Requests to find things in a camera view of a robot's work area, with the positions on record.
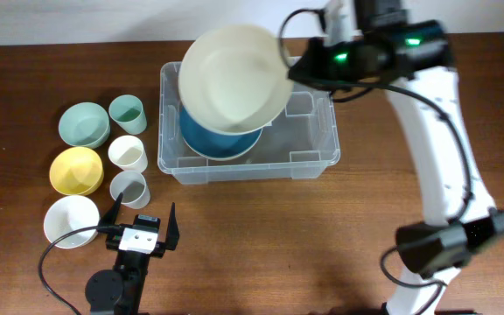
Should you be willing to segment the yellow small bowl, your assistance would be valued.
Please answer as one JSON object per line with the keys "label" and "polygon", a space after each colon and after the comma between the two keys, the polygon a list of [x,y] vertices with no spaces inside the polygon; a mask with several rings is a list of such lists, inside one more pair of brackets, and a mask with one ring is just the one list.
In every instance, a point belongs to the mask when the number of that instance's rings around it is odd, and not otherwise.
{"label": "yellow small bowl", "polygon": [[87,196],[95,192],[104,180],[103,163],[94,150],[72,147],[52,161],[49,179],[58,193]]}

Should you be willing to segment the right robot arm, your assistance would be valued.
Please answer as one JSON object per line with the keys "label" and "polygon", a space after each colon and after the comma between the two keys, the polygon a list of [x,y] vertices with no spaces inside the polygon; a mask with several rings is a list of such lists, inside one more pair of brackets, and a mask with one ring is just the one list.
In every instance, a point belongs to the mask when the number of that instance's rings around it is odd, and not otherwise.
{"label": "right robot arm", "polygon": [[448,284],[504,237],[504,210],[486,189],[459,106],[450,41],[436,20],[412,23],[398,1],[358,1],[348,28],[341,1],[316,10],[323,32],[287,66],[292,81],[344,91],[349,100],[380,89],[394,108],[416,167],[423,220],[399,227],[402,260],[383,314],[434,314]]}

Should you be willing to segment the cream white cup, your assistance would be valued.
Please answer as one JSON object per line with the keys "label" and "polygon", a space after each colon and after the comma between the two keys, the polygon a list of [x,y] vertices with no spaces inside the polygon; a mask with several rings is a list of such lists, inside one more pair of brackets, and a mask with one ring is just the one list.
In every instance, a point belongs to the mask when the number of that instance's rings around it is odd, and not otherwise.
{"label": "cream white cup", "polygon": [[148,158],[143,142],[136,136],[119,136],[108,147],[108,158],[124,171],[143,173]]}

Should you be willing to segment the mint green small bowl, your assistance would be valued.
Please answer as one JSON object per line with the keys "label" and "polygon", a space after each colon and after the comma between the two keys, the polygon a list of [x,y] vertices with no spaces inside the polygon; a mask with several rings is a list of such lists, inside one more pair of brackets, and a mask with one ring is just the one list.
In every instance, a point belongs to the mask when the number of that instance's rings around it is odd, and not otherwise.
{"label": "mint green small bowl", "polygon": [[70,146],[98,148],[108,140],[110,131],[108,112],[93,102],[75,104],[59,119],[59,136]]}

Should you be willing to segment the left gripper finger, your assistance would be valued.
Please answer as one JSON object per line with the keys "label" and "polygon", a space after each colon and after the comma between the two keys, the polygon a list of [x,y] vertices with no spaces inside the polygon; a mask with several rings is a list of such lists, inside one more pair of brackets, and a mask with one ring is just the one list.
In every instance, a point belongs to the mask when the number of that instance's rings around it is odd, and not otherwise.
{"label": "left gripper finger", "polygon": [[99,220],[97,231],[104,232],[107,228],[113,228],[116,225],[116,218],[123,201],[123,193],[120,192],[115,199],[113,206]]}
{"label": "left gripper finger", "polygon": [[171,204],[171,211],[169,214],[169,221],[166,230],[166,236],[164,239],[164,245],[166,250],[174,251],[179,243],[179,226],[176,218],[176,206],[175,203]]}

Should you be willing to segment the white small bowl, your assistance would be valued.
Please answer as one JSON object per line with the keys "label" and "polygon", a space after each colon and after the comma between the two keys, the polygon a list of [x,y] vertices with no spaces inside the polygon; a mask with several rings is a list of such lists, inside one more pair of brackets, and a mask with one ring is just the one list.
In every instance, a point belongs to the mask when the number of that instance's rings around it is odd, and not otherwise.
{"label": "white small bowl", "polygon": [[[89,198],[72,195],[59,199],[50,206],[44,219],[44,233],[49,242],[80,228],[96,226],[100,213],[96,204]],[[97,232],[89,230],[67,237],[56,244],[60,249],[75,249],[89,244]]]}

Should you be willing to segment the mint green cup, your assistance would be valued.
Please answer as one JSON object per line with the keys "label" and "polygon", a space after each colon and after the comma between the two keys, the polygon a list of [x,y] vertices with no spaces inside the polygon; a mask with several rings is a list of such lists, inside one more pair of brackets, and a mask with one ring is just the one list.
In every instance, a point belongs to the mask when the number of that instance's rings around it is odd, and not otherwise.
{"label": "mint green cup", "polygon": [[116,97],[109,105],[110,118],[131,135],[143,133],[147,119],[142,101],[132,94]]}

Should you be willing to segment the grey translucent cup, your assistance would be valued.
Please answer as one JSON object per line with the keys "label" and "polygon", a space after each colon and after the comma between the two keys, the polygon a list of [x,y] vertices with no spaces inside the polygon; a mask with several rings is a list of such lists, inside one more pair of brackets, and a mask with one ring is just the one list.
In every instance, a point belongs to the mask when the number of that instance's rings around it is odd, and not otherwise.
{"label": "grey translucent cup", "polygon": [[142,209],[151,200],[150,189],[142,173],[137,171],[122,171],[111,181],[110,195],[117,200],[122,194],[121,203],[132,209]]}

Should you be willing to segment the clear plastic storage bin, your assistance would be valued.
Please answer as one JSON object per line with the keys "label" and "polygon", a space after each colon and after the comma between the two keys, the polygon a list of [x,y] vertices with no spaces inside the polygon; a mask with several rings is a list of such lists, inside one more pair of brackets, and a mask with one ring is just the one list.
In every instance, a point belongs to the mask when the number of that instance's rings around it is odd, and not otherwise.
{"label": "clear plastic storage bin", "polygon": [[180,64],[160,72],[157,166],[182,185],[254,179],[315,179],[340,160],[334,106],[325,92],[295,85],[270,124],[244,136],[192,121],[178,93]]}

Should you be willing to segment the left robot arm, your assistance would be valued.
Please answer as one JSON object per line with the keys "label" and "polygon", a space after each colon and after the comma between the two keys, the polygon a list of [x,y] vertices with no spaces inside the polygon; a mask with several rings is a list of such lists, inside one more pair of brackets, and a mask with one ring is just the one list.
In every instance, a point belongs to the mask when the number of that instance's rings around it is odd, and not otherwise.
{"label": "left robot arm", "polygon": [[150,259],[162,258],[176,249],[179,227],[172,206],[166,236],[158,239],[160,219],[138,214],[133,223],[116,224],[123,195],[99,220],[97,231],[106,235],[106,248],[116,252],[115,264],[93,274],[87,281],[85,297],[92,314],[137,314],[148,274]]}

